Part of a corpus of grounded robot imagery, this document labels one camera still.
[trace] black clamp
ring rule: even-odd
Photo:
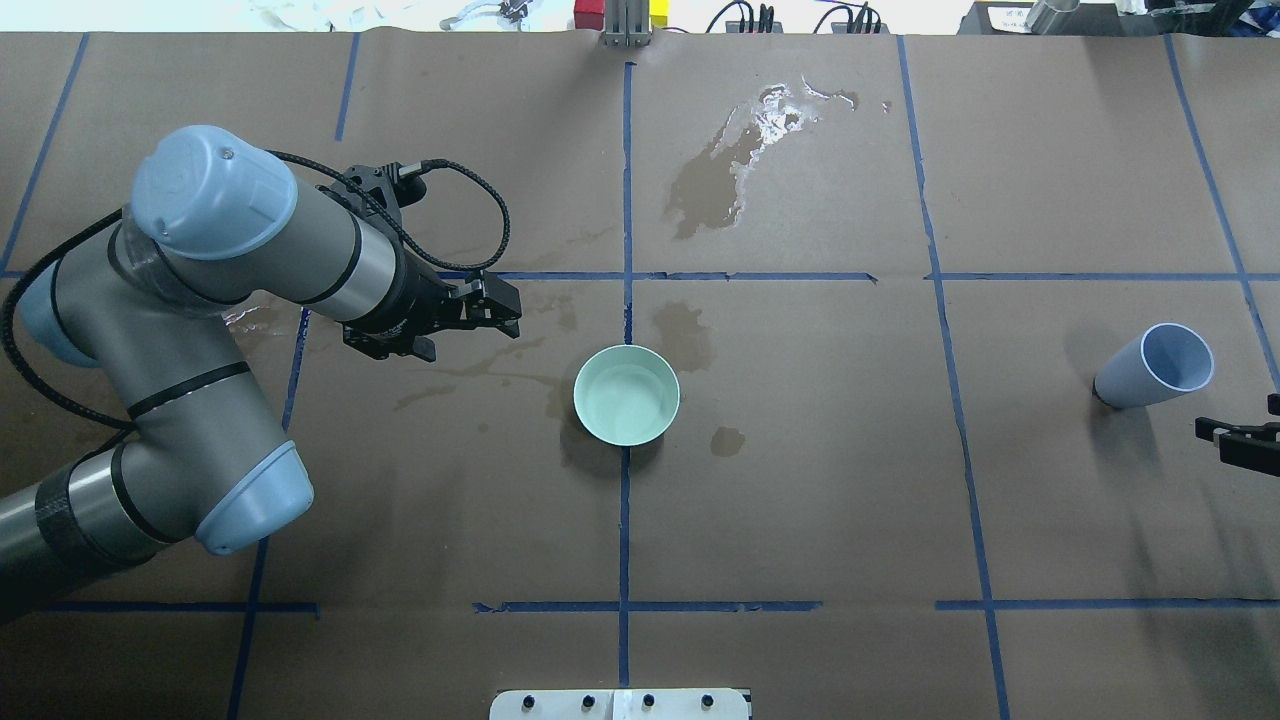
[[[1267,396],[1267,414],[1280,416],[1280,395]],[[1196,418],[1196,437],[1217,446],[1217,456],[1228,465],[1280,478],[1280,423],[1233,425],[1210,418]]]

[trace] green bowl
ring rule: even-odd
[[[604,442],[644,445],[676,419],[680,380],[662,355],[639,345],[614,345],[577,372],[573,407],[582,425]]]

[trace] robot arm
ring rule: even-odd
[[[159,143],[122,220],[18,302],[55,355],[106,372],[138,439],[0,498],[0,621],[191,536],[234,552],[310,507],[297,450],[221,319],[255,290],[338,320],[376,359],[434,360],[442,329],[518,336],[516,288],[475,266],[449,284],[406,250],[399,208],[425,195],[425,169],[353,168],[317,190],[220,128]]]

